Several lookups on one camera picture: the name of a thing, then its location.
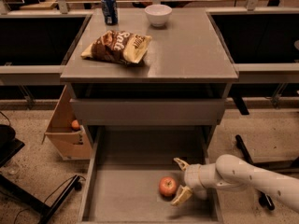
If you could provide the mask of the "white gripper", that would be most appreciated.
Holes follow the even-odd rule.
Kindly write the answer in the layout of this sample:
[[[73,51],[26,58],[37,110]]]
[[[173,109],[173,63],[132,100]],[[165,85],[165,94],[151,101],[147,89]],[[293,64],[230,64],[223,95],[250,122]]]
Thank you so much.
[[[207,199],[207,191],[200,181],[200,164],[189,165],[180,158],[174,158],[174,162],[184,173],[184,182],[186,186],[179,186],[175,198],[171,201],[173,206],[179,206],[188,201],[193,195],[200,199]]]

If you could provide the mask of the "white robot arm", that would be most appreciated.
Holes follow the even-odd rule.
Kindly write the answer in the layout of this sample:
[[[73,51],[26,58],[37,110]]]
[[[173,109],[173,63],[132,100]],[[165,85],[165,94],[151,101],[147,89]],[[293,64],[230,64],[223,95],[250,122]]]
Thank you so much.
[[[185,185],[179,186],[172,205],[185,203],[193,195],[206,198],[207,189],[239,189],[244,185],[274,198],[299,212],[299,180],[253,166],[236,156],[221,155],[215,163],[188,164],[174,158],[183,171]]]

